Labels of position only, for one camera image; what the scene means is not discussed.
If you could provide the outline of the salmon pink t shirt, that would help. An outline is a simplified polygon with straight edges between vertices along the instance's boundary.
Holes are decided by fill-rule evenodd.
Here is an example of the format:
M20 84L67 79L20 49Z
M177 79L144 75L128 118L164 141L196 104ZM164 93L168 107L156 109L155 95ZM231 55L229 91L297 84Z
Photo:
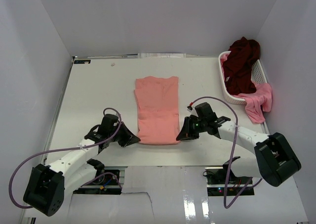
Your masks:
M174 145L179 128L179 78L136 79L138 134L141 144Z

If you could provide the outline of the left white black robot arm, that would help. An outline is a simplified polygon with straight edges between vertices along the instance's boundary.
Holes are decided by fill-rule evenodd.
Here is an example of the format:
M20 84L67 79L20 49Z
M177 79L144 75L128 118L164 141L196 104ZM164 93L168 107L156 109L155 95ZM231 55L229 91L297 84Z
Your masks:
M95 157L112 142L127 147L140 142L140 138L125 124L115 123L111 127L95 125L84 136L77 150L48 165L39 164L32 168L24 202L50 217L59 210L66 196L89 183L101 183L105 165Z

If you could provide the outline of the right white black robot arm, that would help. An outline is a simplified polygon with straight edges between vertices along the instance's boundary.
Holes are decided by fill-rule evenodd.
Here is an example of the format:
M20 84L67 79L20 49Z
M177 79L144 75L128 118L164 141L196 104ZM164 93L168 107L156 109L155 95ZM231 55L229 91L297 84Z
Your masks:
M195 115L185 117L177 135L177 141L198 139L200 133L208 133L219 139L234 142L250 151L255 158L233 157L223 164L223 179L230 184L240 177L264 179L274 187L301 169L301 163L284 135L263 134L245 127L236 126L229 118L222 116L208 121Z

